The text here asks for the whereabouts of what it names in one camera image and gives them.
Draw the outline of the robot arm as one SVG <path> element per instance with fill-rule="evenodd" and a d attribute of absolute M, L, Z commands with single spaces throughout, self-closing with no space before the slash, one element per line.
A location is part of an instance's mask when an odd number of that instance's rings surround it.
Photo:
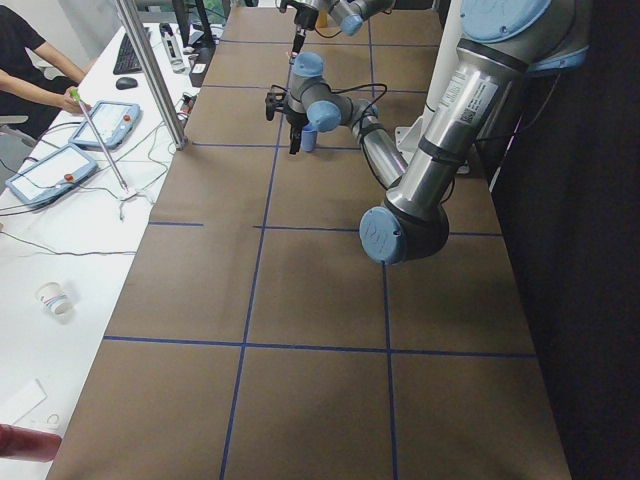
<path fill-rule="evenodd" d="M 290 149 L 302 132 L 349 128 L 386 193 L 361 218 L 359 237 L 376 262 L 397 264 L 436 254 L 449 223 L 442 202 L 488 118 L 525 77 L 581 65 L 588 49 L 592 5 L 588 1 L 464 1 L 449 14 L 461 22 L 458 62 L 430 118 L 404 157 L 379 122 L 375 106 L 334 91 L 324 62 L 303 44 L 320 13 L 346 35 L 357 33 L 389 1 L 282 1 L 295 10 L 288 89 L 266 97 L 266 114 L 281 113 L 290 126 Z"/>
<path fill-rule="evenodd" d="M 280 13 L 285 13 L 289 7 L 295 10 L 295 35 L 292 46 L 292 56 L 297 56 L 305 43 L 308 31 L 316 29 L 321 13 L 326 13 L 347 36 L 355 35 L 364 24 L 375 14 L 391 11 L 395 6 L 393 0 L 280 0 L 275 2 Z"/>

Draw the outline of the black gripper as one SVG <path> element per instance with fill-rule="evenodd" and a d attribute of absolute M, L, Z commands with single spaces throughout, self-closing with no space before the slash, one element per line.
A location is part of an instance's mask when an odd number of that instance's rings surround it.
<path fill-rule="evenodd" d="M 314 30 L 317 22 L 317 10 L 305 4 L 295 6 L 294 23 L 297 30 L 294 35 L 292 53 L 299 54 L 306 40 L 306 30 Z"/>
<path fill-rule="evenodd" d="M 300 102 L 286 102 L 284 114 L 290 125 L 289 153 L 297 154 L 301 148 L 302 130 L 309 123 L 306 110 Z"/>

